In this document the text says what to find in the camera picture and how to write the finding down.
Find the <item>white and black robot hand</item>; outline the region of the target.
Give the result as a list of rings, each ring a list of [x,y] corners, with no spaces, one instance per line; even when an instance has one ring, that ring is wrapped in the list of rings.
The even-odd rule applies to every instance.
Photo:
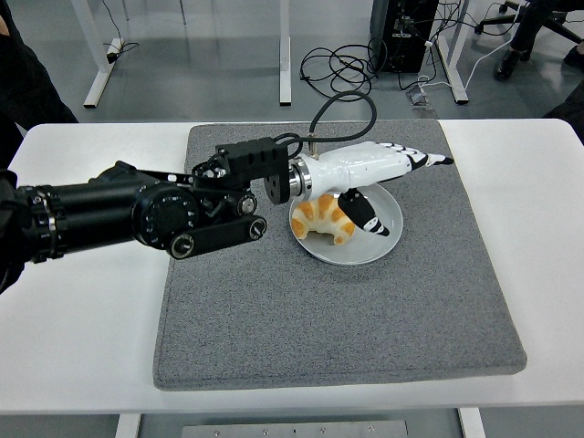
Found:
[[[317,159],[301,154],[292,160],[291,168],[298,177],[298,189],[293,194],[303,201],[314,201],[325,193],[336,193],[340,210],[358,228],[388,236],[390,231],[360,188],[400,178],[422,167],[453,162],[450,157],[396,143],[365,141],[327,151]]]

